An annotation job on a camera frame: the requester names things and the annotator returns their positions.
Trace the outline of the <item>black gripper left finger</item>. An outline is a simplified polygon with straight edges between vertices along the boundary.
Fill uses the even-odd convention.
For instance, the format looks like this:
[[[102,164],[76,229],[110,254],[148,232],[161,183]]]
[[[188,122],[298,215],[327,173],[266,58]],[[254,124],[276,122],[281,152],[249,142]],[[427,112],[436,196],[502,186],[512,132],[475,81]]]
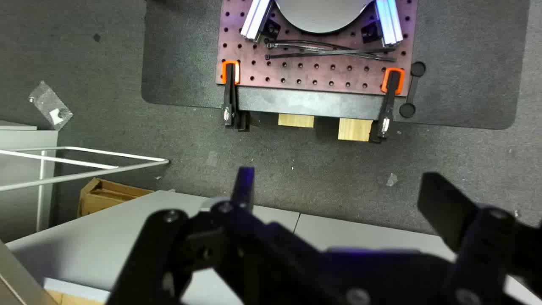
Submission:
[[[193,274],[214,269],[239,296],[246,296],[244,251],[231,234],[229,220],[254,207],[256,169],[237,171],[229,200],[190,217],[180,208],[151,213],[107,298],[107,305],[180,305]]]

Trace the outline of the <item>round grey robot base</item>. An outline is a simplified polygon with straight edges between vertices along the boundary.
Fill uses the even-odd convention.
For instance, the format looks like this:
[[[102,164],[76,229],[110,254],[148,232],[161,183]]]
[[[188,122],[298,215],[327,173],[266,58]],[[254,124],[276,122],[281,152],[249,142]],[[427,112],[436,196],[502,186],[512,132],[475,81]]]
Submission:
[[[373,0],[275,0],[280,13],[309,34],[331,34],[353,24]]]

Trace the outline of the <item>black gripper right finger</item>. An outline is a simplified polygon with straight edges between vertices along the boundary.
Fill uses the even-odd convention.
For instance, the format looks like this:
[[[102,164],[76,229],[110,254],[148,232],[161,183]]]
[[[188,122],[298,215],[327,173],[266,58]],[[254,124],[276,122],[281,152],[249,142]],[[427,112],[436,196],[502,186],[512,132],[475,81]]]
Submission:
[[[542,227],[513,213],[475,203],[441,173],[424,173],[417,207],[444,244],[456,252],[444,291],[459,305],[520,305],[505,291],[517,276],[542,296]]]

